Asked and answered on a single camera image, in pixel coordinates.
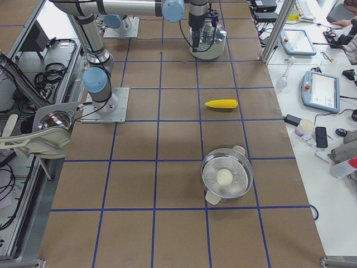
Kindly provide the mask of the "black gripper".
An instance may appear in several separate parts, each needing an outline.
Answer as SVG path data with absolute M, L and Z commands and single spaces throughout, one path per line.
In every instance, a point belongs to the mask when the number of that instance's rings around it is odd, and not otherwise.
M 204 26 L 206 14 L 194 15 L 189 13 L 189 26 L 191 27 L 192 52 L 197 52 L 200 45 L 200 29 Z

